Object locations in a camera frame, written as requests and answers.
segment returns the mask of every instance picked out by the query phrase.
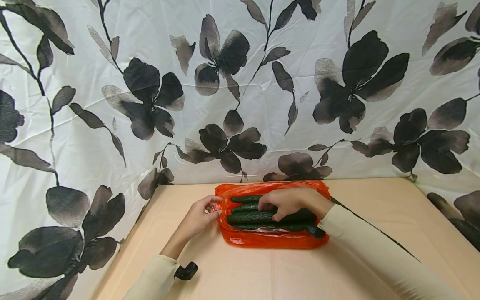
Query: beige sleeve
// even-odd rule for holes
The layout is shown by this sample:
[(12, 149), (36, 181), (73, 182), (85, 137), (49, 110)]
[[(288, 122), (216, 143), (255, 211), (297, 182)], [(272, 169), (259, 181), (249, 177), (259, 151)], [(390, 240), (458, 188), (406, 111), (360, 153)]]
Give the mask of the beige sleeve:
[(130, 288), (123, 300), (163, 300), (173, 285), (179, 264), (164, 256), (152, 257), (137, 282)]
[(318, 226), (354, 252), (401, 299), (461, 299), (422, 263), (340, 205), (334, 205)]

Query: black clip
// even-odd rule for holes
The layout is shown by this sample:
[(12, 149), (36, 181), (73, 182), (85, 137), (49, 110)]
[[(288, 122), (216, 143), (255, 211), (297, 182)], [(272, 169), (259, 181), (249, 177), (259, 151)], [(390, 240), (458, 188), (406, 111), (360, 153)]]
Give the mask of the black clip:
[(190, 262), (186, 268), (179, 266), (177, 271), (175, 272), (175, 275), (173, 277), (176, 277), (180, 280), (190, 280), (195, 273), (198, 271), (198, 266), (194, 262)]

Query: hand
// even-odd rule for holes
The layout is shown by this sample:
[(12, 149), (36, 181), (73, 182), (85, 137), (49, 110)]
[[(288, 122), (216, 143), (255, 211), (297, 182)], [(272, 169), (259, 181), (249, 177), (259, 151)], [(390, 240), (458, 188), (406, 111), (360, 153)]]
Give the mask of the hand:
[(258, 202), (258, 210), (271, 210), (273, 206), (278, 207), (277, 213), (273, 216), (273, 220), (278, 222), (304, 207), (323, 219), (333, 205), (314, 189), (293, 188), (274, 190), (265, 194)]

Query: curtain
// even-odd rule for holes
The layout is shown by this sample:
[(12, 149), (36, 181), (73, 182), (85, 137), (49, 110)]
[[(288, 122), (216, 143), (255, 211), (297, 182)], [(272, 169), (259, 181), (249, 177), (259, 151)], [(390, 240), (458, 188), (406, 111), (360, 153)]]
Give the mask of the curtain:
[(2, 0), (0, 23), (0, 299), (91, 297), (170, 184), (408, 177), (480, 250), (476, 0)]

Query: plastic bag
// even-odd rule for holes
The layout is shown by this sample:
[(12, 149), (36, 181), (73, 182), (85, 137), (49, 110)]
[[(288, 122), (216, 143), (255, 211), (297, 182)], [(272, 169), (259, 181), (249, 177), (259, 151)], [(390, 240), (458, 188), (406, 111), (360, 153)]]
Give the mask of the plastic bag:
[(232, 202), (231, 197), (246, 195), (264, 195), (278, 189), (291, 189), (308, 187), (317, 190), (323, 197), (330, 200), (328, 187), (320, 180), (301, 181), (269, 181), (248, 185), (221, 184), (215, 188), (215, 195), (222, 197), (223, 201), (218, 204), (218, 209), (223, 213), (217, 219), (223, 238), (231, 245), (249, 248), (288, 248), (288, 249), (315, 249), (325, 245), (328, 235), (317, 239), (306, 231), (289, 232), (283, 229), (263, 229), (254, 231), (242, 231), (230, 226), (227, 215), (231, 214), (232, 208), (241, 205)]

